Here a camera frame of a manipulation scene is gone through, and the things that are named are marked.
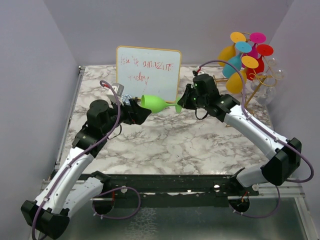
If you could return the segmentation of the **orange plastic wine glass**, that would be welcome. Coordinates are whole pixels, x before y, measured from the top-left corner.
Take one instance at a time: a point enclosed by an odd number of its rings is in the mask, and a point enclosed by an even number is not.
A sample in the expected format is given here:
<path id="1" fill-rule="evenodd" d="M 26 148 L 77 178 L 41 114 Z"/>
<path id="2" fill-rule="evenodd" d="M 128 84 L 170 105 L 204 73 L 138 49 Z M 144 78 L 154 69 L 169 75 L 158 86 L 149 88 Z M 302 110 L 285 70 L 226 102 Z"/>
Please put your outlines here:
<path id="1" fill-rule="evenodd" d="M 240 74 L 237 72 L 233 73 L 228 81 L 226 82 L 226 89 L 232 94 L 239 94 L 242 92 L 243 87 L 247 81 L 247 69 L 254 69 L 259 66 L 258 61 L 251 56 L 243 56 L 241 58 L 241 64 L 244 65 L 244 70 L 240 71 Z"/>

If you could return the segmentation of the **green plastic wine glass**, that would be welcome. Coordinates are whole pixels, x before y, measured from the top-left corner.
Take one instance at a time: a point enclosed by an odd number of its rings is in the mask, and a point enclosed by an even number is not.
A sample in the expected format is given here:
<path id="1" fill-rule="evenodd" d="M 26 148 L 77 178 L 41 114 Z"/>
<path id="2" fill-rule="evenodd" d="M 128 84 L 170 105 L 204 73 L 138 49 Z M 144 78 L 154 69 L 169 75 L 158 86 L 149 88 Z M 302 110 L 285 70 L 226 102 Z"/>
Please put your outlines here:
<path id="1" fill-rule="evenodd" d="M 154 95 L 143 95 L 140 99 L 140 106 L 151 110 L 152 114 L 160 113 L 168 107 L 174 107 L 178 114 L 182 111 L 182 107 L 178 105 L 177 102 L 168 103 L 162 98 Z"/>

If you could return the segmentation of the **blue plastic wine glass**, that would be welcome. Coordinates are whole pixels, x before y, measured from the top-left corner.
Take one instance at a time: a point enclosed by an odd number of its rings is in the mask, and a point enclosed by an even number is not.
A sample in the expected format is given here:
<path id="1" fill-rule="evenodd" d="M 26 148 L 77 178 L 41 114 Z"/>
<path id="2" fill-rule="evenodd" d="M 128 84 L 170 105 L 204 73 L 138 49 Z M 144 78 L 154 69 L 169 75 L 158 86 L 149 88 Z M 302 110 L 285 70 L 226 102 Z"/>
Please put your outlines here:
<path id="1" fill-rule="evenodd" d="M 249 53 L 252 50 L 252 46 L 245 41 L 238 41 L 235 44 L 235 49 L 238 51 L 238 54 L 232 57 L 227 62 L 233 65 L 238 71 L 240 71 L 242 68 L 242 62 L 241 62 L 242 54 Z M 227 79 L 236 72 L 236 70 L 233 67 L 231 67 L 229 64 L 226 64 L 222 70 L 222 74 Z"/>

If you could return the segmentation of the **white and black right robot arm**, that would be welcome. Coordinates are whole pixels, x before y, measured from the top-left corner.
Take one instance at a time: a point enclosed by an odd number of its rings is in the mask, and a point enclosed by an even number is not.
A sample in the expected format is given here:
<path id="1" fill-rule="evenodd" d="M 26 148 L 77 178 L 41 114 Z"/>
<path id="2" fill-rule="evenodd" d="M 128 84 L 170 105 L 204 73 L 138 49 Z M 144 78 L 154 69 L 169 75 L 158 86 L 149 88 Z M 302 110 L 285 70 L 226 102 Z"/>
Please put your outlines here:
<path id="1" fill-rule="evenodd" d="M 274 132 L 255 117 L 242 109 L 240 102 L 229 94 L 220 94 L 212 76 L 201 74 L 186 85 L 178 105 L 187 110 L 204 109 L 210 116 L 232 126 L 255 146 L 265 157 L 267 163 L 243 168 L 230 182 L 229 189 L 240 196 L 254 184 L 271 183 L 282 185 L 300 166 L 299 153 L 302 143 L 297 138 L 288 140 Z"/>

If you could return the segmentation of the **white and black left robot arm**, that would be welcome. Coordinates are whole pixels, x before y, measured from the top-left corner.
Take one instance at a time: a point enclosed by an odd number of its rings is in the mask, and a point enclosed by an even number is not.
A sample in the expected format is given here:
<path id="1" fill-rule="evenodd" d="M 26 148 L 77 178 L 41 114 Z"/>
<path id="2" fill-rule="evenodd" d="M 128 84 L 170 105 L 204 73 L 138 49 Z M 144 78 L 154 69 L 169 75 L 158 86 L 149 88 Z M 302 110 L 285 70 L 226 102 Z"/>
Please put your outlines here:
<path id="1" fill-rule="evenodd" d="M 33 239 L 36 231 L 44 237 L 58 239 L 67 229 L 73 212 L 94 195 L 103 198 L 110 193 L 110 184 L 104 181 L 103 174 L 97 172 L 90 177 L 93 182 L 88 187 L 70 194 L 114 129 L 121 123 L 141 125 L 151 113 L 133 99 L 128 105 L 108 104 L 103 99 L 89 105 L 87 120 L 76 134 L 62 167 L 35 200 L 26 200 L 21 206 L 22 215 L 32 228 Z"/>

